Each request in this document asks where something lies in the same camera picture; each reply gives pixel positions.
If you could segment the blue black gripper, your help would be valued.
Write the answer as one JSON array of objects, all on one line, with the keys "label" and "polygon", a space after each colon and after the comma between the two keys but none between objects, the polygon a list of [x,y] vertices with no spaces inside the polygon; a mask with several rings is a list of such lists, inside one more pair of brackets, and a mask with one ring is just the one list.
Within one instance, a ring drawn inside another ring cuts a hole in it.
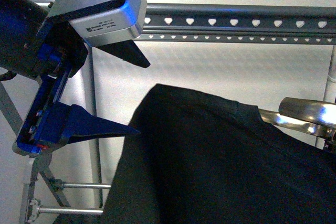
[{"label": "blue black gripper", "polygon": [[[44,44],[38,54],[60,59],[60,66],[55,78],[47,73],[41,75],[41,85],[13,144],[13,151],[36,157],[68,144],[139,134],[130,126],[91,115],[79,105],[59,101],[68,79],[83,66],[88,51],[69,23],[56,25],[51,34],[51,42],[60,44]],[[141,68],[150,66],[133,40],[98,46],[98,49]]]}]

